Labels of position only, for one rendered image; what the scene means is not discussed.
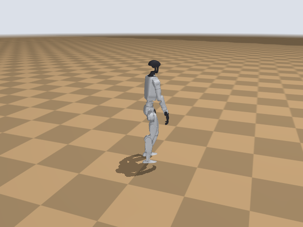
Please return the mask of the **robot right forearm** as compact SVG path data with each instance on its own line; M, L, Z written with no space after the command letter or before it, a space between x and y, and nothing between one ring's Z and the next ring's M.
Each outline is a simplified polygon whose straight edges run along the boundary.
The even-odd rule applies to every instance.
M161 101L159 102L159 104L161 105L161 108L162 108L162 110L163 110L163 113L164 113L164 112L167 112L167 113L168 113L168 109L167 109L167 107L166 107L166 105L165 105L165 101L164 101L164 97L163 97L163 96L161 96Z

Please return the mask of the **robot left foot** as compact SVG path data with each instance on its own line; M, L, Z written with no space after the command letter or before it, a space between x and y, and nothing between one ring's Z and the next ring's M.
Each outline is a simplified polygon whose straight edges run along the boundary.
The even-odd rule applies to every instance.
M157 153L151 152L151 156L153 156L153 155L157 155ZM143 156L144 157L146 156L146 152L143 153Z

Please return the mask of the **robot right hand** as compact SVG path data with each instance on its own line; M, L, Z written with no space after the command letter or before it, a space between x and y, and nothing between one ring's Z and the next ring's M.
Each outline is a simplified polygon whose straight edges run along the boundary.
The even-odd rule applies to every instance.
M165 125L167 125L169 123L169 113L164 112L164 115L166 116L166 119L167 119Z

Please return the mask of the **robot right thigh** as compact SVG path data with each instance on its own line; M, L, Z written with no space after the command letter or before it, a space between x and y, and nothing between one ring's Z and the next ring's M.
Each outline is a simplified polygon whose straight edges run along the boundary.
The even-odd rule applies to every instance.
M158 128L158 120L157 120L157 115L156 113L153 113L152 110L147 112L147 120L150 121L149 122L149 132L150 135L146 135L144 137L144 140L149 137L151 138L151 140L153 141L156 132L157 132L157 128Z

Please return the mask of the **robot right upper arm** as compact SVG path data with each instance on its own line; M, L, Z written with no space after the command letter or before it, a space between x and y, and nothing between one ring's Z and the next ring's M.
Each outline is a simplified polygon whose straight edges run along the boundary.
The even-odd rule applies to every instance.
M157 97L156 97L157 101L161 101L161 96L162 95L161 95L161 88L160 88L159 79L152 79L152 84L155 88L155 92L156 92L156 95L157 95Z

